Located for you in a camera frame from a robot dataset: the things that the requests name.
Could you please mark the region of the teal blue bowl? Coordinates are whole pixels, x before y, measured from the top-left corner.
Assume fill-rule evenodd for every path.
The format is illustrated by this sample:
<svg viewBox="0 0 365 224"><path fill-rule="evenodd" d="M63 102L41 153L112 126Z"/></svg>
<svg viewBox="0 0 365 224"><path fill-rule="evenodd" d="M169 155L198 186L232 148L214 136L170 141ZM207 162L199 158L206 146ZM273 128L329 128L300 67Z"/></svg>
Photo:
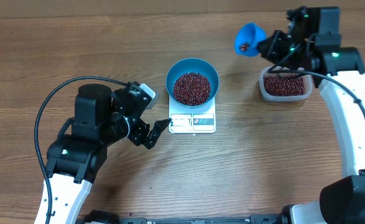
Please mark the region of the teal blue bowl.
<svg viewBox="0 0 365 224"><path fill-rule="evenodd" d="M205 60L200 58L185 58L180 60L179 62L175 63L166 76L165 86L169 96L171 96L175 101L176 99L173 96L173 85L175 81L183 74L195 72L204 75L207 79L209 79L211 84L211 93L210 97L207 100L209 102L213 98L215 98L218 90L219 90L219 75L215 68Z"/></svg>

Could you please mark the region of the white digital kitchen scale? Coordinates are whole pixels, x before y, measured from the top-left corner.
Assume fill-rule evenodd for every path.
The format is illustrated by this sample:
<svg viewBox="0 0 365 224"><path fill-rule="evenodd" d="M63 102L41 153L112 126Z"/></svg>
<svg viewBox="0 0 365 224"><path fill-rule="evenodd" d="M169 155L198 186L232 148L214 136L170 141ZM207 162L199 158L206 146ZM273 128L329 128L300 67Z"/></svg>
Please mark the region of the white digital kitchen scale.
<svg viewBox="0 0 365 224"><path fill-rule="evenodd" d="M169 117L172 134L212 134L216 131L215 99L195 108L181 105L169 96Z"/></svg>

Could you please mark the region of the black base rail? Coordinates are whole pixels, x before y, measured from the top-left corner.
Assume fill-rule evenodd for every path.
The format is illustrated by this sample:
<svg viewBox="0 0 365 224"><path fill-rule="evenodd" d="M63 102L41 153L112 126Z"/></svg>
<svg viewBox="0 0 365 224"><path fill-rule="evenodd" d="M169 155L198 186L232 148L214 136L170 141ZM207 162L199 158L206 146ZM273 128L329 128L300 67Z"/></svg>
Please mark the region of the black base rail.
<svg viewBox="0 0 365 224"><path fill-rule="evenodd" d="M249 217L216 217L216 218L121 218L115 213L102 210L92 210L77 224L289 224L287 215L280 214L252 214Z"/></svg>

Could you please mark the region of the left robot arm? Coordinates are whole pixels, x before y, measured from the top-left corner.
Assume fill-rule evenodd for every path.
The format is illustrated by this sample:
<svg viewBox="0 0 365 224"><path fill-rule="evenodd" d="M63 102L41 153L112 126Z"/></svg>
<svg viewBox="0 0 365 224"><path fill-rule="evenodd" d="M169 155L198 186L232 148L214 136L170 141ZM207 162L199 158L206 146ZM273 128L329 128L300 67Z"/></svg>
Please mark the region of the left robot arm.
<svg viewBox="0 0 365 224"><path fill-rule="evenodd" d="M46 160L38 157L44 188L36 223L77 222L112 144L128 138L136 146L155 146L171 120L150 126L141 115L152 108L157 97L138 82L125 83L115 91L96 83L79 87L73 117L59 130Z"/></svg>

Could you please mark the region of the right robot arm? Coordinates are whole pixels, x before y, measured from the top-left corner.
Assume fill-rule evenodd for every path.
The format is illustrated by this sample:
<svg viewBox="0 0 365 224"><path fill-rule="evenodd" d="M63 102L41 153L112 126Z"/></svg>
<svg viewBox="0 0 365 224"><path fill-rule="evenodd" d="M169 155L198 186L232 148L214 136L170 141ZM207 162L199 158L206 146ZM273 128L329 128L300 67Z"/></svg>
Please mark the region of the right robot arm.
<svg viewBox="0 0 365 224"><path fill-rule="evenodd" d="M289 9L287 32L258 43L270 72L313 77L325 101L341 149L342 179L318 200L293 205L291 223L365 223L365 66L355 47L343 47L337 7Z"/></svg>

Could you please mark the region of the red beans in bowl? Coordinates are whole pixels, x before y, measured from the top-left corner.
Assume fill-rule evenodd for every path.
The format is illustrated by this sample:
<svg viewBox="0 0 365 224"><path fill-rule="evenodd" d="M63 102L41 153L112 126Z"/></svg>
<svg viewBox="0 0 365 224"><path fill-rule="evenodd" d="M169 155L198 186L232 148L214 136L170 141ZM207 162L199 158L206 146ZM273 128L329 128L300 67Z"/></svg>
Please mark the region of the red beans in bowl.
<svg viewBox="0 0 365 224"><path fill-rule="evenodd" d="M210 93L210 81L200 73L185 73L173 85L174 98L187 106L198 106L206 103Z"/></svg>

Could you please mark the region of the blue plastic measuring scoop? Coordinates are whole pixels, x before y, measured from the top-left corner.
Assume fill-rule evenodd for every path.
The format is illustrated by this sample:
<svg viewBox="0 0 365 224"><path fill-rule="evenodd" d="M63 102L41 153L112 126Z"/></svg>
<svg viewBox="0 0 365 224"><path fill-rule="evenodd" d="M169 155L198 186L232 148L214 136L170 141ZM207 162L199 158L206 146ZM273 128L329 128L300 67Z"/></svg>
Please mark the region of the blue plastic measuring scoop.
<svg viewBox="0 0 365 224"><path fill-rule="evenodd" d="M259 54L257 45L266 39L266 32L255 23L251 22L243 26L234 41L234 49L238 55L255 57Z"/></svg>

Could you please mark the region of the clear plastic container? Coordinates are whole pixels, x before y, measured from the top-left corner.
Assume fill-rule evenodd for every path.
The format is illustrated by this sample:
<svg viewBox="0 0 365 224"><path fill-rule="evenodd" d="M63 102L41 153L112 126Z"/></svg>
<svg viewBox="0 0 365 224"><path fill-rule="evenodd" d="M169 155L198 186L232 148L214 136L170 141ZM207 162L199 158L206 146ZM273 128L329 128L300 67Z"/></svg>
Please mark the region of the clear plastic container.
<svg viewBox="0 0 365 224"><path fill-rule="evenodd" d="M269 73L266 67L259 75L259 89L264 101L285 103L302 101L308 98L313 90L312 77L305 75L290 79L296 73Z"/></svg>

